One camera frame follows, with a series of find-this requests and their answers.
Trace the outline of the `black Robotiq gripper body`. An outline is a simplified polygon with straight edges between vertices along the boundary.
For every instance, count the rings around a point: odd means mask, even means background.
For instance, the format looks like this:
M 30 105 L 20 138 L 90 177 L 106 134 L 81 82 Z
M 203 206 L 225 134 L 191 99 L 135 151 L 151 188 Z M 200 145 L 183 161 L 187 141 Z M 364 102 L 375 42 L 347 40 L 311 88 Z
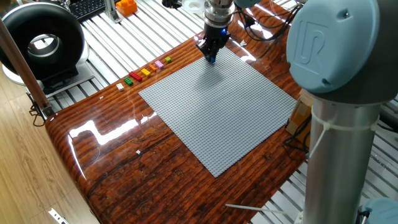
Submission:
M 205 46 L 208 49 L 221 49 L 231 37 L 227 27 L 215 28 L 212 26 L 205 26 Z

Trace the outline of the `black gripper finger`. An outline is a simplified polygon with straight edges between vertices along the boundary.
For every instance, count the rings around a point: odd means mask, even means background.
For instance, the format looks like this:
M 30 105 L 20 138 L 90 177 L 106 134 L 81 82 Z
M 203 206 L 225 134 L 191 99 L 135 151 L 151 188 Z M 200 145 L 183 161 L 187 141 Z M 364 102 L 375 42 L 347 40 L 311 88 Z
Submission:
M 205 39 L 199 40 L 196 43 L 196 47 L 201 51 L 207 61 L 211 61 L 210 50 Z
M 216 56 L 217 56 L 218 52 L 220 51 L 220 49 L 222 49 L 222 48 L 223 48 L 222 45 L 216 45 L 216 44 L 214 44 L 211 47 L 211 63 L 215 63 Z

